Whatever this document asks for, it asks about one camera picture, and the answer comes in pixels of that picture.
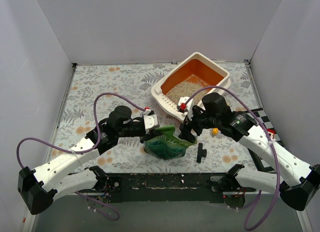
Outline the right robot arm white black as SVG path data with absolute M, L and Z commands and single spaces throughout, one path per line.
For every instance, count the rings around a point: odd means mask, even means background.
M 216 190 L 237 191 L 253 188 L 280 195 L 291 208 L 303 211 L 320 189 L 320 166 L 312 166 L 287 151 L 270 138 L 267 129 L 246 112 L 231 111 L 223 96 L 210 93 L 202 98 L 203 107 L 193 104 L 192 99 L 182 97 L 177 108 L 185 114 L 180 125 L 181 139 L 195 142 L 204 129 L 217 128 L 260 156 L 275 173 L 255 171 L 236 164 L 213 185 Z

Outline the green litter bag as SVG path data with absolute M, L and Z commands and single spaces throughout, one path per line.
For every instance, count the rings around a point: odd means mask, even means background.
M 146 141 L 143 144 L 144 151 L 157 158 L 170 160 L 184 157 L 186 150 L 197 143 L 197 140 L 192 143 L 180 139 L 174 125 L 167 125 L 159 128 L 163 129 L 163 134 Z

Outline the black bag clip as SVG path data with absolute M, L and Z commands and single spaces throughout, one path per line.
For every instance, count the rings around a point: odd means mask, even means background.
M 197 148 L 196 162 L 201 163 L 202 158 L 206 158 L 206 157 L 207 157 L 207 149 L 204 148 L 203 143 L 199 143 Z

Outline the yellow plastic scoop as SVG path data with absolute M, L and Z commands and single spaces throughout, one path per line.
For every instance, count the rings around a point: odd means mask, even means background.
M 217 135 L 218 133 L 219 133 L 218 128 L 213 128 L 213 129 L 212 129 L 212 134 L 213 134 L 213 135 Z

